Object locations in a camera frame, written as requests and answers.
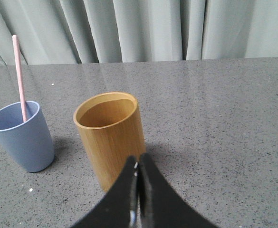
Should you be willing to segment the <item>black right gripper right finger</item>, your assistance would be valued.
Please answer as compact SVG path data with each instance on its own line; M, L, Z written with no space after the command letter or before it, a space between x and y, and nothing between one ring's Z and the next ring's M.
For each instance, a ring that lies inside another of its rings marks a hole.
M139 196L143 228L215 228L170 186L151 156L139 161Z

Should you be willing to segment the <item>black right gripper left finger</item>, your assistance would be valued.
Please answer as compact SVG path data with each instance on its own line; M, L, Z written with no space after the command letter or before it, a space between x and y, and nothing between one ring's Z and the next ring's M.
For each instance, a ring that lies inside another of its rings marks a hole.
M125 165L106 195L72 227L135 228L138 207L138 162L134 156Z

